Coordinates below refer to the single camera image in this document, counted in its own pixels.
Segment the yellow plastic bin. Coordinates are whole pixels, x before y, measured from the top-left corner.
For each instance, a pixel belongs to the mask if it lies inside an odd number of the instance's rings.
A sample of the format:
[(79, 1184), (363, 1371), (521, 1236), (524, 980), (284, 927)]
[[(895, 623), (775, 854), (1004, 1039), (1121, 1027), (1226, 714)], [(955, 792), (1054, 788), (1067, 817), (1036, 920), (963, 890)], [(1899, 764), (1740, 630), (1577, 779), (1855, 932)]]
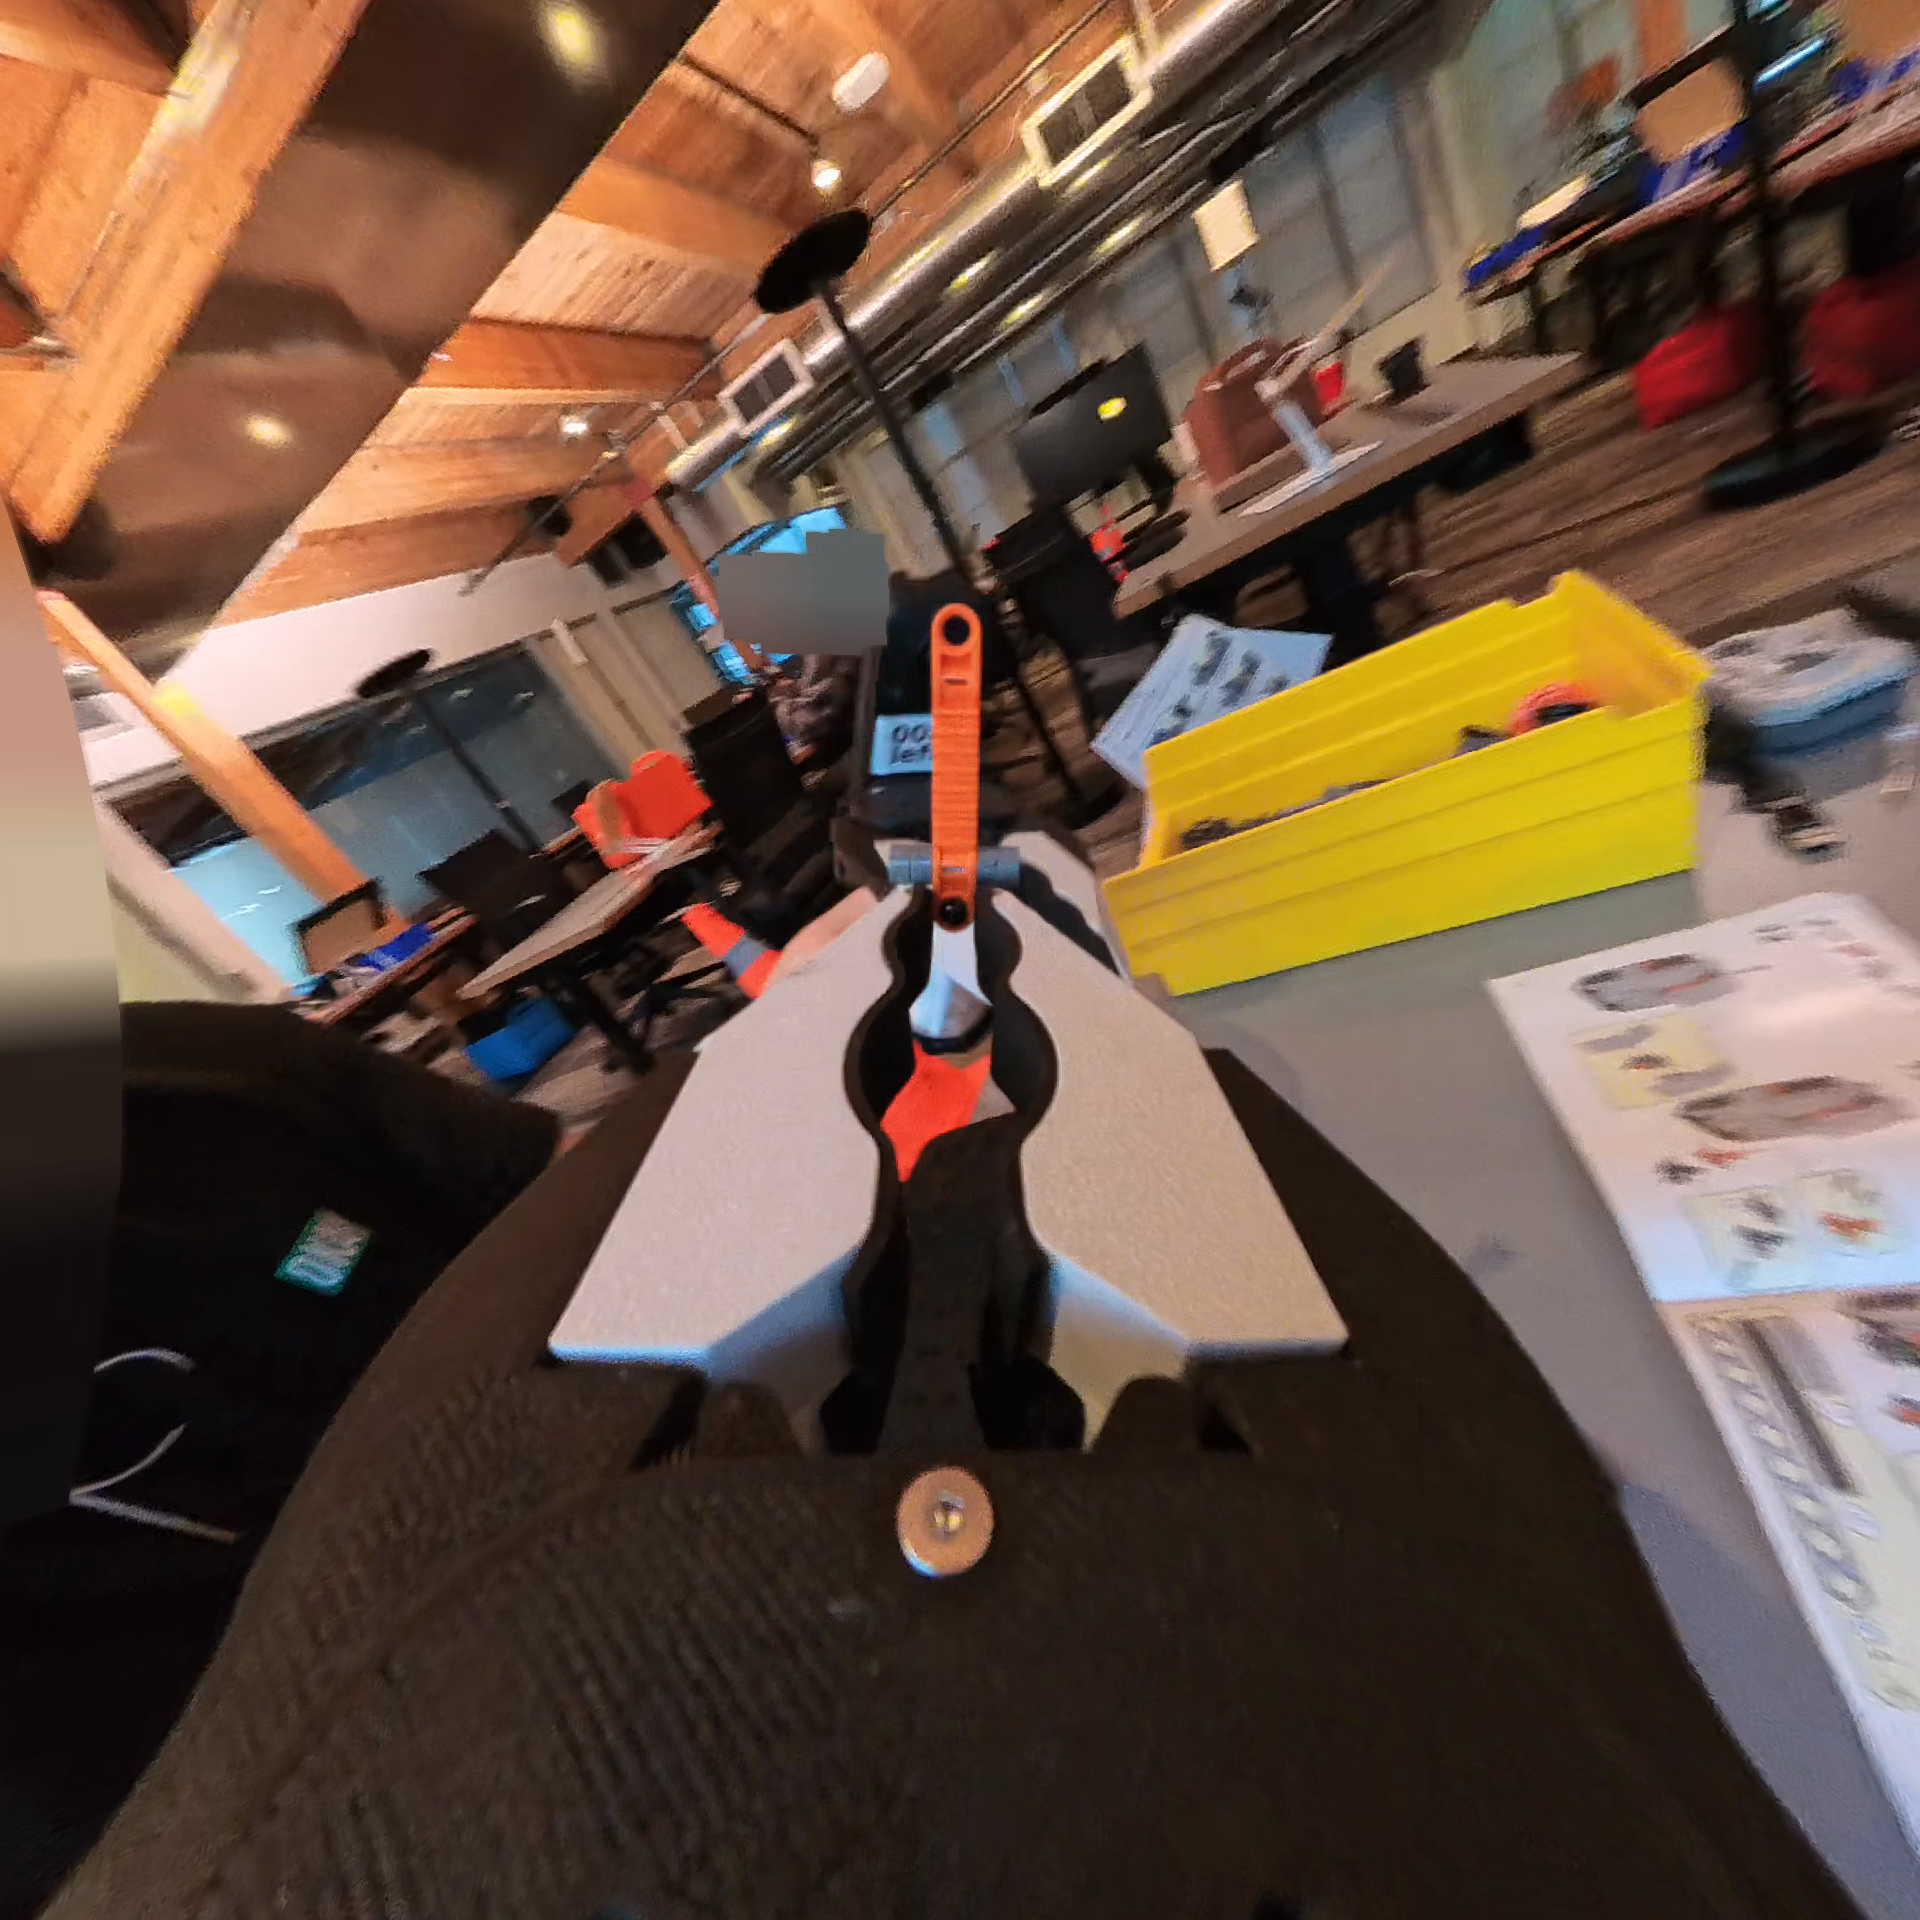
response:
[[(1137, 865), (1101, 883), (1170, 994), (1685, 874), (1710, 667), (1582, 571), (1145, 755)], [(1603, 708), (1503, 738), (1535, 688)]]

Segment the open instruction booklet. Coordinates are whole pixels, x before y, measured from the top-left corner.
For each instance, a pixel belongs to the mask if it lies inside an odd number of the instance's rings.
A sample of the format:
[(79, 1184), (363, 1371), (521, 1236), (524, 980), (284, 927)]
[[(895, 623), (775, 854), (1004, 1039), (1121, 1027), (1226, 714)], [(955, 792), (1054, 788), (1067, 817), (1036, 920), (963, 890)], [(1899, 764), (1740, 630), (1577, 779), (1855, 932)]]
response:
[(1487, 994), (1916, 1819), (1916, 943), (1798, 897)]

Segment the grey toy hub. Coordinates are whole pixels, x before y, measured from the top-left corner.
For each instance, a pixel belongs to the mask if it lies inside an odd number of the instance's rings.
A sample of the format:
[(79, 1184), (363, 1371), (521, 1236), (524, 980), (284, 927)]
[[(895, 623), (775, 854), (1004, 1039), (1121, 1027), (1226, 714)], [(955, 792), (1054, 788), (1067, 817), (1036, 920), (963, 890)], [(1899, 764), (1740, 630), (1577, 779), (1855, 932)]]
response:
[(1916, 649), (1850, 608), (1733, 634), (1701, 649), (1715, 707), (1740, 716), (1764, 752), (1810, 752), (1895, 722)]

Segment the short black floor lamp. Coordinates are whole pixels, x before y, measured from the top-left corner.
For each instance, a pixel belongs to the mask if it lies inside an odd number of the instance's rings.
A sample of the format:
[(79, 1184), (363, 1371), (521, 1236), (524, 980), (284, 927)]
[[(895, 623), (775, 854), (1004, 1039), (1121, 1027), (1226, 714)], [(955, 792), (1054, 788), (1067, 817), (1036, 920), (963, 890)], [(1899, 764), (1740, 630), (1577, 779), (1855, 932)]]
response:
[(458, 730), (446, 721), (439, 707), (433, 704), (425, 690), (425, 679), (434, 659), (425, 649), (413, 649), (394, 662), (381, 664), (353, 688), (354, 698), (365, 704), (405, 704), (419, 722), (439, 740), (443, 752), (452, 756), (467, 782), (492, 807), (498, 828), (514, 842), (521, 854), (538, 854), (540, 844), (531, 826), (521, 818), (508, 796), (484, 774), (479, 762), (469, 755)]

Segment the orange toy beam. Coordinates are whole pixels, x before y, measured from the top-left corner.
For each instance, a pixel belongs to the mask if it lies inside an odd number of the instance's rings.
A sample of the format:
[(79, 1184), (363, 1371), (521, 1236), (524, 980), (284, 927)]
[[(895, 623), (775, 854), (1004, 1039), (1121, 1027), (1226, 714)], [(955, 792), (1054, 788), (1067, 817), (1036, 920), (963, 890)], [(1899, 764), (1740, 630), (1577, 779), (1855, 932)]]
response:
[(967, 604), (949, 604), (930, 623), (927, 891), (947, 930), (975, 916), (982, 644)]

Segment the tall black floor lamp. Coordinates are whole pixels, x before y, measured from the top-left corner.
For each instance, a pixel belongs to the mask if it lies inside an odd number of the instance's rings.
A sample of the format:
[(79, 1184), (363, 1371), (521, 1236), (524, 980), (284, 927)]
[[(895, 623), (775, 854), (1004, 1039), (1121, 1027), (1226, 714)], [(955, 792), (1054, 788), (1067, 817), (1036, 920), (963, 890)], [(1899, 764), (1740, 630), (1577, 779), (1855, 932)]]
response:
[[(958, 535), (938, 488), (932, 488), (918, 454), (906, 434), (906, 424), (901, 422), (898, 409), (882, 390), (870, 358), (853, 331), (839, 297), (839, 281), (857, 266), (870, 235), (873, 225), (860, 208), (836, 211), (797, 230), (763, 266), (754, 287), (754, 303), (767, 319), (778, 319), (805, 304), (819, 304), (823, 310), (839, 346), (843, 347), (854, 390), (860, 398), (869, 402), (885, 440), (893, 449), (902, 476), (935, 528), (950, 570), (963, 575), (967, 585), (979, 587), (975, 552)], [(993, 596), (993, 607), (995, 619), (988, 655), (989, 662), (1004, 670), (1004, 679), (1013, 684), (1051, 777), (1061, 787), (1063, 800), (1059, 806), (1059, 826), (1074, 830), (1087, 826), (1094, 818), (1091, 810), (1093, 796), (1074, 777), (1039, 700), (1025, 679), (1017, 649), (1004, 627), (1004, 607), (997, 596)]]

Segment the white instruction sheet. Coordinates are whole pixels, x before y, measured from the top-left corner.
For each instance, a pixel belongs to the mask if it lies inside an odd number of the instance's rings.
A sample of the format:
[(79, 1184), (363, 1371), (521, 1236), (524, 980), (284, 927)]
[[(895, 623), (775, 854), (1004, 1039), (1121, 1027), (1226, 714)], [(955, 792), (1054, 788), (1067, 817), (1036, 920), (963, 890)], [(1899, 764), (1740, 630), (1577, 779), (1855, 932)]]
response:
[(1311, 682), (1332, 635), (1322, 631), (1237, 630), (1185, 616), (1140, 682), (1093, 737), (1093, 755), (1133, 788), (1145, 788), (1145, 755)]

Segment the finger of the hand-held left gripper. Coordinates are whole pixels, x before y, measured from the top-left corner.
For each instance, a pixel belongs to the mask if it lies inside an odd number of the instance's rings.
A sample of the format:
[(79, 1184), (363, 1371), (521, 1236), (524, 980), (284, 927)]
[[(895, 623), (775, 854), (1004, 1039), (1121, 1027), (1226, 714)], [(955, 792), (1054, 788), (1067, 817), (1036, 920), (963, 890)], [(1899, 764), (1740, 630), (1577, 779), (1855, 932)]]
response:
[(849, 868), (849, 890), (810, 927), (810, 954), (819, 955), (843, 939), (895, 891), (891, 849), (873, 849)]
[(1097, 879), (1077, 846), (1063, 840), (1025, 842), (1025, 905), (1121, 983), (1129, 980), (1103, 920)]

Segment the orange traffic cone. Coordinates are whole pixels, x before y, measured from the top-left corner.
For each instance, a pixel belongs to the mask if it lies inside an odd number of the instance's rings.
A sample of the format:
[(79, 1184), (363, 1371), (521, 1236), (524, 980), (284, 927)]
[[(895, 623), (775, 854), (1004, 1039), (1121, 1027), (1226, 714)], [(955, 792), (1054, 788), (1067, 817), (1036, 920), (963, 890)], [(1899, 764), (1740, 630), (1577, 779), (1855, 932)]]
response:
[(732, 921), (727, 913), (695, 902), (679, 913), (679, 921), (719, 962), (750, 1001), (773, 985), (781, 966), (779, 948), (767, 946), (758, 935)]
[(881, 1128), (906, 1184), (925, 1150), (975, 1116), (993, 1068), (993, 1007), (980, 987), (979, 929), (935, 929), (927, 976), (907, 1003), (909, 1066)]

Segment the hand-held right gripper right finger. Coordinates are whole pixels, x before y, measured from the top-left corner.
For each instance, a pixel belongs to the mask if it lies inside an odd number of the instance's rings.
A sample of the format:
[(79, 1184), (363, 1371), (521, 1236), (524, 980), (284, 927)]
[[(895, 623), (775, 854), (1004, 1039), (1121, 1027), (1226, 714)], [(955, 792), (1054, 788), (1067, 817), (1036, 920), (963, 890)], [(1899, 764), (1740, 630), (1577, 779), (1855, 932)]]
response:
[(975, 913), (975, 969), (1010, 954), (997, 1015), (1036, 1091), (1025, 1223), (1045, 1359), (1097, 1438), (1126, 1385), (1197, 1366), (1332, 1356), (1346, 1321), (1195, 1035), (1009, 894)]

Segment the black monitor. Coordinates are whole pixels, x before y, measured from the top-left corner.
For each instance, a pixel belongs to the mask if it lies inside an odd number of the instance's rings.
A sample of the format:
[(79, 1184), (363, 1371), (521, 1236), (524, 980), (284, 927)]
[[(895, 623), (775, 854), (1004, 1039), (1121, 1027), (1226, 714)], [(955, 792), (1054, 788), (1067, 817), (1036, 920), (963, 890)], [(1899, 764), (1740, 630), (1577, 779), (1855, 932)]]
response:
[(1015, 433), (1015, 464), (1037, 505), (1065, 507), (1133, 479), (1164, 507), (1178, 488), (1164, 460), (1170, 440), (1159, 375), (1137, 346), (1047, 395)]

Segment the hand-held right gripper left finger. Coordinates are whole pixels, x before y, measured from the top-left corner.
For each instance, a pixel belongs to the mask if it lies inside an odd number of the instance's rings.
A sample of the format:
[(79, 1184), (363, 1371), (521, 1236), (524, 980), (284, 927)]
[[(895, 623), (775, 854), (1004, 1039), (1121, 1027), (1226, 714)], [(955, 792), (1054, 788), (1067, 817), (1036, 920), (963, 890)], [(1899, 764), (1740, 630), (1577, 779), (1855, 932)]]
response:
[(805, 1452), (854, 1370), (845, 1283), (895, 1195), (885, 1116), (918, 1064), (924, 894), (893, 890), (700, 1050), (547, 1337), (766, 1393)]

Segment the black pole stand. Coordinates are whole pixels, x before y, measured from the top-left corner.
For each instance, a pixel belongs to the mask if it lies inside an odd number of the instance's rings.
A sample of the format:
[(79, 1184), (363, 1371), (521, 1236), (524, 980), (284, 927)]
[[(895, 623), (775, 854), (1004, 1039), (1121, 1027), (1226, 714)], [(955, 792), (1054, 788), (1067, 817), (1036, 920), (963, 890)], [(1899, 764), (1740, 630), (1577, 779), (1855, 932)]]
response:
[(1747, 212), (1759, 311), (1763, 440), (1710, 468), (1703, 500), (1717, 513), (1764, 507), (1829, 486), (1877, 450), (1859, 424), (1807, 424), (1795, 372), (1791, 311), (1786, 299), (1783, 211), (1774, 193), (1774, 164), (1763, 105), (1759, 54), (1764, 33), (1747, 3), (1731, 3), (1719, 60), (1731, 70), (1740, 102)]

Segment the metal air duct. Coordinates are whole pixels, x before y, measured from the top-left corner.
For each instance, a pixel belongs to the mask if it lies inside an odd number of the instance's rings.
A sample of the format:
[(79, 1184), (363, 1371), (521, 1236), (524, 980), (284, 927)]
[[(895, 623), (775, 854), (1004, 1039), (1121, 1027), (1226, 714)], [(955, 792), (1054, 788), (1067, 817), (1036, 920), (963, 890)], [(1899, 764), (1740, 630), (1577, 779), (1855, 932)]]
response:
[(1175, 235), (1207, 244), (1197, 215), (1241, 184), (1254, 244), (1217, 267), (1267, 291), (1267, 315), (1301, 310), (1279, 287), (1293, 231), (1318, 208), (1338, 303), (1367, 297), (1351, 335), (1427, 297), (1449, 211), (1437, 107), (1487, 4), (1179, 4), (1145, 58), (1145, 105), (1057, 184), (1034, 160), (972, 188), (857, 297), (845, 319), (898, 406), (1009, 353), (1087, 288)]

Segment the red bag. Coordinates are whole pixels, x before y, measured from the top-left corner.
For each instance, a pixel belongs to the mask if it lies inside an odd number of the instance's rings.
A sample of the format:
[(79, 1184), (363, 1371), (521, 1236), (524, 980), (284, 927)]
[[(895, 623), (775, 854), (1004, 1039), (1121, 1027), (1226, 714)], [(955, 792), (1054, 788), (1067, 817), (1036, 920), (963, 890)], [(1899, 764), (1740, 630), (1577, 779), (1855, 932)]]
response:
[(1764, 323), (1753, 303), (1699, 311), (1633, 368), (1638, 428), (1654, 433), (1738, 398), (1764, 364)]
[(1862, 401), (1917, 375), (1917, 266), (1847, 275), (1820, 291), (1803, 324), (1807, 386)]

